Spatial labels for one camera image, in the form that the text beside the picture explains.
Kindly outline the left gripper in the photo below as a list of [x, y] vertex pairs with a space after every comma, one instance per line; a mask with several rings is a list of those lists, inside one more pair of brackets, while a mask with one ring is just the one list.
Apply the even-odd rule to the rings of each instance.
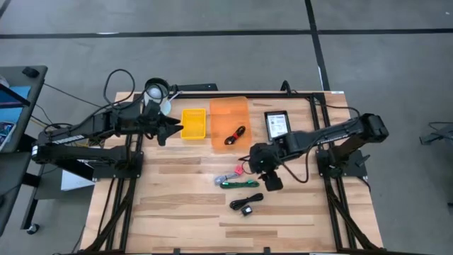
[[159, 146], [165, 146], [168, 137], [183, 129], [179, 119], [163, 115], [160, 105], [154, 101], [144, 106], [139, 116], [139, 126], [146, 138], [157, 136]]

